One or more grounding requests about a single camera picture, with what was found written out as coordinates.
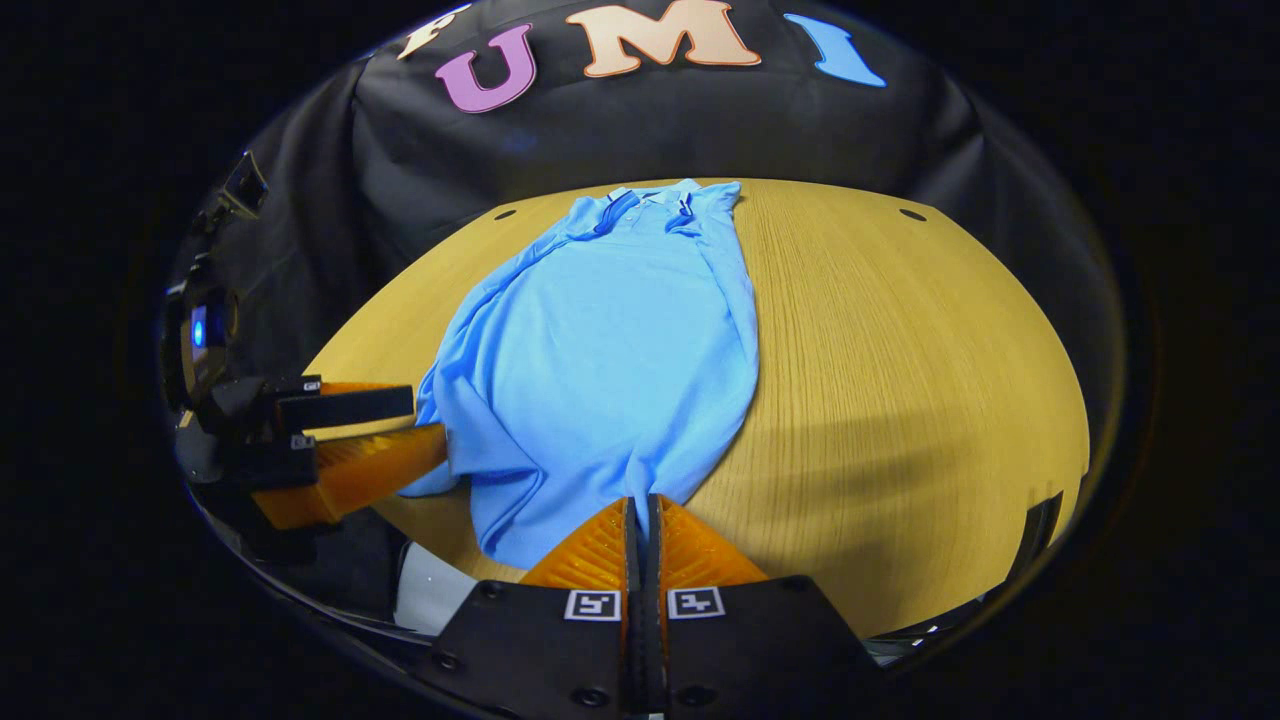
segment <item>pink letter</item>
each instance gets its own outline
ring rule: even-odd
[[[498,33],[489,41],[489,47],[502,50],[502,59],[507,61],[511,77],[507,82],[494,88],[480,87],[475,72],[471,69],[471,59],[475,51],[463,53],[435,70],[435,77],[444,81],[444,90],[449,92],[449,100],[463,113],[488,113],[511,102],[525,94],[534,85],[534,76],[538,65],[534,64],[534,54],[529,49],[529,32],[531,24],[516,26],[506,32]]]

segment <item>table surface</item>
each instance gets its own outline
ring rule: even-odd
[[[575,199],[677,181],[623,179],[494,208],[388,283],[307,373],[416,388],[471,287]],[[1062,532],[1088,466],[1084,401],[1057,334],[1004,265],[932,208],[741,182],[735,225],[755,286],[759,384],[686,507],[765,573],[812,575],[863,637],[987,592],[1009,573],[1027,510],[1060,491],[1055,537]],[[480,552],[466,483],[374,507],[476,578],[524,574]]]

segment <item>letter m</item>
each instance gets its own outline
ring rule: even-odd
[[[591,8],[564,18],[566,23],[582,26],[591,46],[591,64],[586,77],[628,73],[640,60],[627,55],[626,40],[649,59],[667,65],[676,59],[680,42],[687,35],[692,49],[685,59],[703,65],[755,65],[760,56],[748,50],[728,20],[730,5],[714,0],[676,0],[667,6],[660,20],[641,15],[621,5]]]

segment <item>wooden table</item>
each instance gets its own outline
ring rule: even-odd
[[[467,291],[576,197],[677,179],[494,208],[387,284],[307,373],[417,387]],[[1027,510],[1061,491],[1056,537],[1088,465],[1084,401],[1048,320],[932,208],[741,182],[735,223],[755,284],[759,384],[739,437],[687,507],[771,575],[813,575],[864,637],[991,589],[1009,571]],[[465,483],[375,507],[474,577],[522,575],[481,555]]]

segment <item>light blue polo shirt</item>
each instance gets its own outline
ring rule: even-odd
[[[531,568],[623,496],[687,501],[742,424],[759,368],[733,229],[741,183],[620,187],[462,301],[419,388],[449,462],[401,491],[471,482],[485,555]]]

